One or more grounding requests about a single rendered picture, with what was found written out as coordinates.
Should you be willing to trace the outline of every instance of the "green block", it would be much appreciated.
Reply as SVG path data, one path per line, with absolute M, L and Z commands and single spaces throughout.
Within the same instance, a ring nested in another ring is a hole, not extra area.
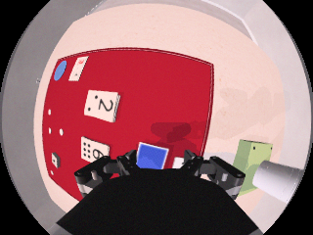
M 271 158 L 273 144 L 240 140 L 233 166 L 246 174 L 242 189 L 238 196 L 256 189 L 252 184 L 257 168 L 263 161 Z

